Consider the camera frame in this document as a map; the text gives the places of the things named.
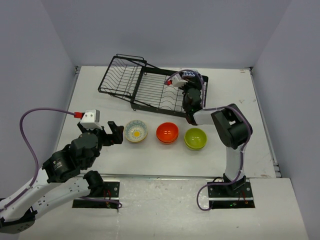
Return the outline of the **white floral bowl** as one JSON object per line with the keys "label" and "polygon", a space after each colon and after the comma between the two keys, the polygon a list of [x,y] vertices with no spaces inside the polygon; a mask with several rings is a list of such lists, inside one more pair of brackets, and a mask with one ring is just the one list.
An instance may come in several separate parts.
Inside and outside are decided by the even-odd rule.
{"label": "white floral bowl", "polygon": [[142,138],[142,139],[131,139],[131,138],[127,138],[126,140],[127,140],[130,144],[140,144],[140,143],[143,143],[145,139],[146,139],[146,138]]}

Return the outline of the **lime green bowl front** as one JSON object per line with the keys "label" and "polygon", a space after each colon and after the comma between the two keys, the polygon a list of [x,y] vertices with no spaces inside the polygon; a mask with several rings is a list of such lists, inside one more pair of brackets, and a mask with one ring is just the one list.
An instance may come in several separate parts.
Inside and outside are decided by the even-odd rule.
{"label": "lime green bowl front", "polygon": [[187,142],[193,147],[200,147],[206,145],[207,135],[200,128],[190,128],[185,132],[184,142]]}

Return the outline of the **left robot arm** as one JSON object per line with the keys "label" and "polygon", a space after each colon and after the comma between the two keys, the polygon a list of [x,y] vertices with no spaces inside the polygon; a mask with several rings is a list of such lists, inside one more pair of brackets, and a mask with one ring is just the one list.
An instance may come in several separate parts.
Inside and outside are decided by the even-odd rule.
{"label": "left robot arm", "polygon": [[102,147],[120,145],[124,127],[109,121],[111,133],[103,127],[87,130],[78,124],[81,134],[43,163],[35,180],[25,185],[26,192],[14,193],[0,201],[0,231],[19,234],[30,228],[49,211],[74,199],[98,201],[104,191],[103,178],[90,170]]}

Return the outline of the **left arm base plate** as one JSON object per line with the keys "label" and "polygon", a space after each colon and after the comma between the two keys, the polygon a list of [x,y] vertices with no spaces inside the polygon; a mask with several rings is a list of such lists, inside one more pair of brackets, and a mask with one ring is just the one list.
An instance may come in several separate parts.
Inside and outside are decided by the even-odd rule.
{"label": "left arm base plate", "polygon": [[116,202],[119,200],[120,193],[120,182],[119,181],[105,181],[104,187],[97,193],[90,193],[87,198],[90,199],[103,199],[111,200],[113,202],[106,201],[93,201],[85,200],[82,198],[75,199],[72,202],[73,209],[115,209],[118,210],[121,208]]}

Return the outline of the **blue patterned bowl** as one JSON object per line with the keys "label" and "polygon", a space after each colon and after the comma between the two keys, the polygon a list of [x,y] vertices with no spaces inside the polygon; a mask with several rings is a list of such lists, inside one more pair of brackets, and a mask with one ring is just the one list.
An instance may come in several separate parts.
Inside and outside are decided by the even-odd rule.
{"label": "blue patterned bowl", "polygon": [[192,79],[192,78],[198,78],[201,79],[201,74],[197,70],[186,70],[182,73],[181,78],[182,79]]}

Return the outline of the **lime green bowl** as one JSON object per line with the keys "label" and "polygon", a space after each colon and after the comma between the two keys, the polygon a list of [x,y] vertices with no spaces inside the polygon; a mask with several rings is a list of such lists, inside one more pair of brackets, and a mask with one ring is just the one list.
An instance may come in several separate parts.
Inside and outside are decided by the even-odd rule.
{"label": "lime green bowl", "polygon": [[203,149],[206,145],[201,145],[201,146],[191,146],[189,145],[187,142],[184,142],[186,147],[188,149],[190,149],[191,151],[200,151],[201,149]]}
{"label": "lime green bowl", "polygon": [[206,145],[207,135],[200,128],[190,128],[185,132],[184,142],[187,142],[193,147],[200,147]]}

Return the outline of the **orange bowl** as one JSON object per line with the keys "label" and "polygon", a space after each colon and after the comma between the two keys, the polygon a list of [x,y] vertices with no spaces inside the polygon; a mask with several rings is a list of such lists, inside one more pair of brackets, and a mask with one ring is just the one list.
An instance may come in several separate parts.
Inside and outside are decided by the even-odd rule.
{"label": "orange bowl", "polygon": [[163,141],[161,139],[158,138],[158,140],[160,141],[160,143],[164,144],[164,145],[171,145],[173,144],[174,142],[176,142],[177,138],[175,139],[172,139],[171,141]]}
{"label": "orange bowl", "polygon": [[173,122],[164,122],[160,124],[156,129],[156,137],[162,141],[169,142],[178,138],[179,128]]}

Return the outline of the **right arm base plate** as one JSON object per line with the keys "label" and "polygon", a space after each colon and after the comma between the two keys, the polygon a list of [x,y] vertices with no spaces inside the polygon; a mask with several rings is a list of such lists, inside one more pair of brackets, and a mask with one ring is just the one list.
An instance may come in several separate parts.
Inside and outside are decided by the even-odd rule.
{"label": "right arm base plate", "polygon": [[235,190],[226,185],[207,187],[209,209],[253,209],[255,208],[251,182],[246,182]]}

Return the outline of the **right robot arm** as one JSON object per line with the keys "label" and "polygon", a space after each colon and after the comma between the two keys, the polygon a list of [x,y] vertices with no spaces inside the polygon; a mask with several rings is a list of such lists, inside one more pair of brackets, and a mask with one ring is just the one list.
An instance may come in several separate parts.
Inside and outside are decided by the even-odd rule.
{"label": "right robot arm", "polygon": [[253,133],[252,126],[244,117],[236,104],[222,107],[204,108],[201,96],[202,84],[198,80],[188,80],[183,84],[182,108],[186,120],[193,126],[213,125],[219,139],[226,147],[226,168],[223,182],[217,185],[223,188],[227,196],[233,197],[241,191],[245,184],[244,151]]}

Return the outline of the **orange bowl front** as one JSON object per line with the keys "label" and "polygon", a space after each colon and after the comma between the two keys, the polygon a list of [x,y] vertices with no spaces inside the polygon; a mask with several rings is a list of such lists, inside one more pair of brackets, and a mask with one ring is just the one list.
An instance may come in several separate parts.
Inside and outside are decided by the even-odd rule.
{"label": "orange bowl front", "polygon": [[161,139],[158,138],[158,140],[160,141],[160,143],[164,144],[164,145],[171,145],[173,144],[174,142],[176,142],[177,138],[175,139],[172,139],[171,141],[163,141]]}

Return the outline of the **yellow checkered white bowl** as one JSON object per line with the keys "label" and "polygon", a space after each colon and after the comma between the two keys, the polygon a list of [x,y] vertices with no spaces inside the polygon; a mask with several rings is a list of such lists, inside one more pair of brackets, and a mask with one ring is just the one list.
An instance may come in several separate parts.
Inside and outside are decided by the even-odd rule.
{"label": "yellow checkered white bowl", "polygon": [[148,135],[148,127],[141,120],[131,120],[124,127],[124,136],[126,139],[144,139]]}

